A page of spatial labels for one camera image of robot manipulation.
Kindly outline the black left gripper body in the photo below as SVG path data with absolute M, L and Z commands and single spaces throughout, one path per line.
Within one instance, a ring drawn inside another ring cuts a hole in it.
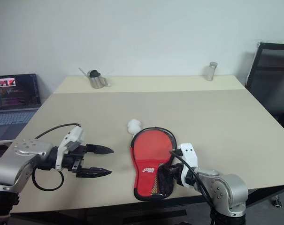
M 75 173 L 78 178 L 88 178 L 87 170 L 82 168 L 84 155 L 87 153 L 86 146 L 80 145 L 73 151 L 64 154 L 62 168 Z

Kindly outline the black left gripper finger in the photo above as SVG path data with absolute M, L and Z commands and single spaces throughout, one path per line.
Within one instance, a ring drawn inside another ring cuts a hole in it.
M 109 147 L 105 147 L 105 146 L 102 146 L 102 145 L 95 145 L 95 144 L 87 144 L 86 145 L 86 151 L 92 152 L 94 154 L 100 154 L 100 155 L 114 153 L 114 151 L 112 149 L 110 149 Z
M 97 178 L 110 175 L 110 170 L 98 167 L 81 168 L 76 172 L 77 178 Z

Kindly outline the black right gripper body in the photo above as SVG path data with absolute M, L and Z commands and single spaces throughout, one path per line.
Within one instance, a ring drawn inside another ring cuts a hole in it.
M 183 170 L 183 164 L 175 164 L 175 165 L 172 165 L 170 168 L 170 174 L 172 175 L 176 183 L 180 186 L 183 186 L 182 180 L 181 180 L 182 170 Z

